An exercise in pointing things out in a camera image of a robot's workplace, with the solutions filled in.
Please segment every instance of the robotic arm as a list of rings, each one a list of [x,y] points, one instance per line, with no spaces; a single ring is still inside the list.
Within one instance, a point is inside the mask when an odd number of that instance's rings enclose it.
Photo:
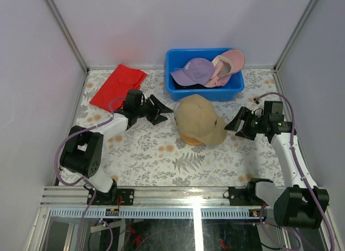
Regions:
[[[172,112],[153,94],[146,97],[140,90],[129,90],[126,100],[114,112],[111,122],[73,137],[65,144],[60,165],[87,178],[98,191],[96,202],[113,203],[117,195],[116,181],[100,167],[103,142],[131,128],[139,118],[146,118],[157,125],[168,119],[161,114]],[[84,129],[74,126],[70,135]]]
[[[234,196],[235,200],[233,201],[242,199],[242,201],[249,203],[264,200],[273,208],[274,219],[278,226],[319,228],[322,215],[294,162],[290,143],[291,133],[294,134],[295,151],[300,167],[305,178],[313,187],[313,192],[323,211],[327,208],[329,195],[327,190],[318,189],[310,176],[297,145],[296,131],[292,131],[291,122],[284,121],[282,111],[283,104],[281,101],[266,101],[261,116],[257,116],[255,111],[252,112],[246,107],[241,107],[233,121],[225,129],[235,131],[237,132],[236,136],[250,140],[254,140],[258,133],[264,134],[278,156],[287,188],[285,190],[279,189],[269,179],[253,178],[240,194],[230,193],[229,188],[229,196],[230,194]]]

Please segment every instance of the folded red fabric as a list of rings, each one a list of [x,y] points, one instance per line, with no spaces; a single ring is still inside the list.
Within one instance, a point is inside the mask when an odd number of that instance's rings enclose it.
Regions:
[[[91,99],[90,104],[100,107],[108,112],[111,100],[125,97],[129,89],[140,89],[146,73],[138,69],[131,69],[120,64],[108,77],[103,86],[99,88],[96,95]],[[123,100],[112,103],[113,110],[122,105]]]

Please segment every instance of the blue plastic bin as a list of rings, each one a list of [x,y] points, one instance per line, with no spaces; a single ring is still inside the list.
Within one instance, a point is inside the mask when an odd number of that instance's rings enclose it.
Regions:
[[[193,58],[206,58],[212,61],[217,55],[228,51],[228,48],[221,49],[173,49],[167,52],[165,61],[165,88],[170,93],[173,101],[178,101],[192,94],[200,94],[209,101],[230,101],[236,93],[244,89],[242,72],[233,74],[229,82],[222,87],[214,89],[188,89],[177,90],[175,88],[171,72],[181,69]]]

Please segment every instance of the baseball cap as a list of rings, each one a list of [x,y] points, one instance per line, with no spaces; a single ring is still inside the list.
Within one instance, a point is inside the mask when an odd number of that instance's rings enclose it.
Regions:
[[[198,94],[180,101],[175,118],[179,132],[187,137],[208,145],[219,145],[226,138],[225,121],[212,103]]]
[[[205,87],[224,86],[229,81],[232,74],[240,71],[244,67],[244,56],[239,50],[228,50],[218,55],[212,61],[215,66],[211,80]]]
[[[215,66],[205,58],[194,58],[181,69],[171,73],[173,79],[182,86],[207,84],[215,72]]]

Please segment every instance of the floral tablecloth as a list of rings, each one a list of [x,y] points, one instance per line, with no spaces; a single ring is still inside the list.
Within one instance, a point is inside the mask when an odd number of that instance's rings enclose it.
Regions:
[[[164,70],[143,70],[147,78],[141,90],[154,94],[174,108],[164,89]],[[233,101],[213,102],[216,112],[230,122],[241,106],[255,108],[253,97],[277,91],[270,69],[243,70],[245,90]],[[109,113],[89,104],[112,71],[91,71],[79,108],[77,125],[89,127],[109,117]],[[276,100],[269,96],[266,100]],[[101,164],[106,173],[122,186],[245,186],[252,177],[272,179],[284,185],[278,158],[263,135],[255,141],[238,138],[229,132],[219,146],[189,146],[178,136],[174,115],[153,126],[139,119],[129,130],[103,143]],[[63,170],[68,182],[77,175]]]

